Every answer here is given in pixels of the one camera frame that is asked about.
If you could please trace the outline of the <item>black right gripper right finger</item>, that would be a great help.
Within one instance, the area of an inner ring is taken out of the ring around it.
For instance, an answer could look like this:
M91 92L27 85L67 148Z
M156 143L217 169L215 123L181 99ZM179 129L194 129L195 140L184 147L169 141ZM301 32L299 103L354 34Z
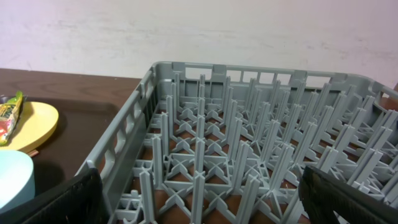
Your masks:
M338 223L339 215L350 224L397 224L397 209L314 166L304 169L298 195L312 223Z

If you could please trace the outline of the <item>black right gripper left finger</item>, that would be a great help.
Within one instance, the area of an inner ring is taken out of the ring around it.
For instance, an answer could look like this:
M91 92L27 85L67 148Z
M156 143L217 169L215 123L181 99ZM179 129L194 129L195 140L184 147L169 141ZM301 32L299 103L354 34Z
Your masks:
M96 168L1 214L1 223L101 223L103 184Z

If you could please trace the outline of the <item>light blue bowl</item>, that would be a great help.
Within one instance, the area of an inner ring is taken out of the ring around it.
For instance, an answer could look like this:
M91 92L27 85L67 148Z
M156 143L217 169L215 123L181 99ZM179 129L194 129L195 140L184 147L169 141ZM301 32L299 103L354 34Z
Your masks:
M1 213L35 197L34 163L20 151L1 151Z

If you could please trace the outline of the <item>yellow plate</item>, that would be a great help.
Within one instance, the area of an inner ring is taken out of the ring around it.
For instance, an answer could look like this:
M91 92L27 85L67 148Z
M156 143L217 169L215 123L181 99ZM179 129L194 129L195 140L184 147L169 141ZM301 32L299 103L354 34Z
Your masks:
M26 101L15 130L1 150L21 151L28 154L37 150L55 131L59 113L50 104Z

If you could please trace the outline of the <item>green snack wrapper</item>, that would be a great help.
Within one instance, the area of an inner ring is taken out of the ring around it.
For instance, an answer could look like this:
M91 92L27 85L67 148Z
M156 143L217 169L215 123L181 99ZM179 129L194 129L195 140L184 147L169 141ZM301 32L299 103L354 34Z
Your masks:
M1 146L5 146L16 127L24 102L23 92L1 104Z

